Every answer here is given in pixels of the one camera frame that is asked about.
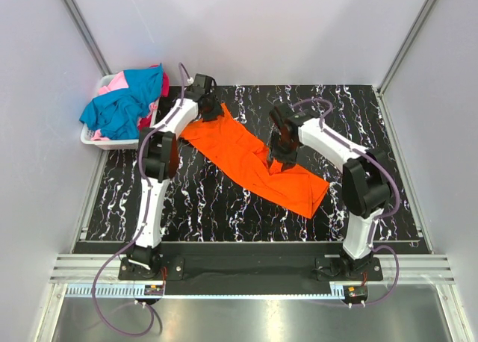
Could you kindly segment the orange t shirt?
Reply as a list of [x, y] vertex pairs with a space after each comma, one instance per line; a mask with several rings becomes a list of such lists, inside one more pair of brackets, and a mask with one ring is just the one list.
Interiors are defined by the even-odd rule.
[[191, 122], [181, 133], [233, 182], [300, 216], [311, 219], [329, 189], [329, 183], [300, 165], [285, 169], [269, 164], [268, 147], [222, 105], [216, 120]]

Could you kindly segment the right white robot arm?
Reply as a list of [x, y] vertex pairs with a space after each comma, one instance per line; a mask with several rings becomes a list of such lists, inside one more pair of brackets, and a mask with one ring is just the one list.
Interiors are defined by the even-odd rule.
[[331, 129], [326, 115], [310, 109], [295, 112], [285, 103], [270, 111], [275, 128], [269, 142], [267, 163], [283, 170], [295, 167], [298, 149], [307, 146], [342, 172], [342, 200], [349, 211], [346, 237], [337, 258], [316, 267], [325, 281], [363, 279], [377, 251], [373, 237], [380, 219], [400, 206], [397, 184], [385, 168], [387, 156], [348, 140]]

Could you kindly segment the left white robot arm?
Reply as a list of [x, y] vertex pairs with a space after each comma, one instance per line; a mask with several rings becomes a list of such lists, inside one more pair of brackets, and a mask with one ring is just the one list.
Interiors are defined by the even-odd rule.
[[161, 217], [164, 198], [179, 168], [178, 138], [197, 117], [214, 120], [223, 109], [213, 93], [188, 93], [176, 100], [169, 113], [142, 134], [137, 152], [141, 200], [137, 227], [126, 250], [124, 270], [153, 279], [165, 272], [161, 266]]

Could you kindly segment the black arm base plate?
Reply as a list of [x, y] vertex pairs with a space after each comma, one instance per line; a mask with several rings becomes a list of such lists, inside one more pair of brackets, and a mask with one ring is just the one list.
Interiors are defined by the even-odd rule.
[[181, 281], [196, 276], [287, 276], [321, 282], [383, 280], [378, 258], [351, 271], [345, 270], [340, 258], [327, 255], [164, 255], [152, 258], [148, 264], [123, 258], [119, 268], [122, 280]]

